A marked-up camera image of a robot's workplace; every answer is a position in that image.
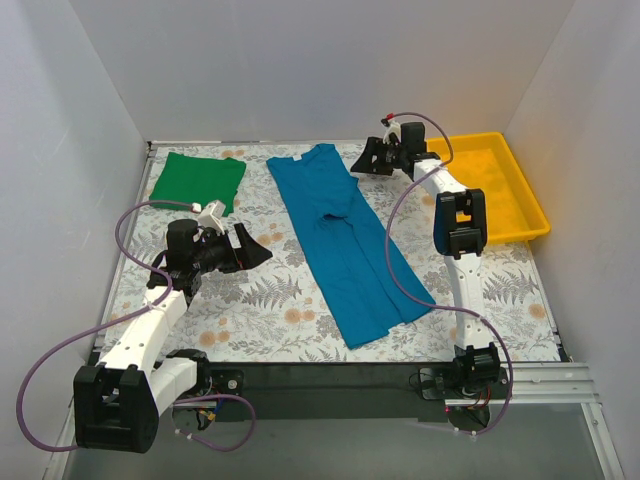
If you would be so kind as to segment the floral table mat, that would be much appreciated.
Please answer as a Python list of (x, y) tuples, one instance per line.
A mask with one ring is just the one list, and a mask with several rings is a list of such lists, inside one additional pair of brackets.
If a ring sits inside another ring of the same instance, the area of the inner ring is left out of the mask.
[[(250, 235), (273, 253), (260, 267), (204, 277), (189, 311), (173, 327), (162, 354), (196, 348), (214, 362), (419, 362), (449, 361), (454, 353), (453, 312), (436, 310), (392, 328), (382, 339), (349, 349), (331, 315), (304, 254), (266, 161), (299, 157), (313, 145), (181, 145), (152, 147), (146, 182), (147, 200), (169, 153), (222, 159), (232, 157), (247, 169), (225, 223), (244, 223)], [(359, 188), (383, 227), (397, 197), (410, 181), (360, 176)], [(435, 298), (453, 305), (449, 275), (432, 242), (433, 199), (416, 188), (394, 218), (392, 239)], [(150, 262), (165, 247), (167, 224), (189, 218), (183, 211), (140, 209), (129, 251)], [(149, 272), (126, 260), (111, 300), (110, 319), (142, 304)], [(526, 243), (488, 246), (481, 269), (488, 320), (505, 341), (514, 362), (560, 361), (560, 339), (544, 289)]]

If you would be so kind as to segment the yellow plastic tray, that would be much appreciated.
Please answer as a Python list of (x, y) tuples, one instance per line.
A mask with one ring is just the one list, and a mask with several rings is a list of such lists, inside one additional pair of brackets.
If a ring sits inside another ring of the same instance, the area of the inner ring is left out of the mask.
[(454, 161), (449, 172), (485, 194), (488, 242), (531, 241), (548, 234), (547, 220), (504, 136), (485, 132), (452, 136)]

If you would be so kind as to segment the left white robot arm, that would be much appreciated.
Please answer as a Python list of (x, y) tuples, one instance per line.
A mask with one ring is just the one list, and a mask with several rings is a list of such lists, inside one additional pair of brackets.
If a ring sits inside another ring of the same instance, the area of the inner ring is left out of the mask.
[(152, 264), (143, 314), (93, 366), (73, 381), (75, 437), (82, 448), (145, 453), (161, 414), (186, 397), (205, 398), (214, 385), (205, 352), (182, 349), (159, 357), (169, 333), (188, 311), (204, 275), (256, 268), (272, 253), (243, 224), (234, 226), (240, 245), (226, 232), (191, 219), (168, 225), (166, 249)]

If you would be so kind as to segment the blue t shirt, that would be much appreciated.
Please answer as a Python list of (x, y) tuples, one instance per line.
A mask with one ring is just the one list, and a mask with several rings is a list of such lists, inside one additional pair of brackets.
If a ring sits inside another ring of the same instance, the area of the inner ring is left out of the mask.
[(350, 349), (430, 312), (415, 275), (332, 144), (266, 163), (313, 277)]

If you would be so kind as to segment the folded green t shirt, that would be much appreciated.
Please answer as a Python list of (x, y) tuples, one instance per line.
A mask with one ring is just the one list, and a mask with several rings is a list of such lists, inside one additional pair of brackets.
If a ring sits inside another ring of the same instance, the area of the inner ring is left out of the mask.
[(234, 212), (234, 200), (246, 172), (242, 161), (225, 158), (189, 157), (170, 152), (151, 192), (150, 200), (199, 203), (219, 200), (224, 217)]

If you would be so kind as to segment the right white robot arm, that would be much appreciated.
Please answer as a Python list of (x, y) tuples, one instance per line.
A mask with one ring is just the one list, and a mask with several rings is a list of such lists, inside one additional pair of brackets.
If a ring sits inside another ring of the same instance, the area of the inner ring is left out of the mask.
[(428, 150), (425, 116), (418, 122), (399, 123), (391, 114), (381, 120), (383, 137), (367, 139), (363, 153), (351, 167), (353, 173), (390, 176), (403, 171), (411, 180), (408, 188), (423, 188), (435, 202), (433, 242), (444, 258), (450, 276), (456, 318), (454, 358), (432, 376), (430, 387), (439, 393), (456, 390), (464, 397), (487, 396), (500, 381), (501, 365), (494, 335), (485, 319), (481, 285), (482, 253), (488, 241), (485, 195), (454, 178), (443, 160)]

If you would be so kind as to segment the aluminium frame rail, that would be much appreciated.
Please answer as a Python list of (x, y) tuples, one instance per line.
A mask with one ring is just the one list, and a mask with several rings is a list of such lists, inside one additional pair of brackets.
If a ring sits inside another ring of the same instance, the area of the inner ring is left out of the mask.
[(514, 387), (486, 414), (445, 402), (443, 422), (417, 419), (259, 420), (225, 406), (207, 439), (181, 438), (191, 412), (162, 418), (143, 455), (55, 455), (50, 479), (620, 479), (595, 383), (579, 363), (519, 363)]

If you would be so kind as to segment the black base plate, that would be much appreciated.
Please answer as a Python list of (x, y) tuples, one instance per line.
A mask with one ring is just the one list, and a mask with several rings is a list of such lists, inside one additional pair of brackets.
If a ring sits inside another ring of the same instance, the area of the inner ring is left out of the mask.
[(259, 420), (417, 419), (443, 422), (445, 402), (460, 400), (488, 415), (503, 400), (503, 368), (476, 373), (452, 362), (213, 364), (203, 393), (246, 399)]

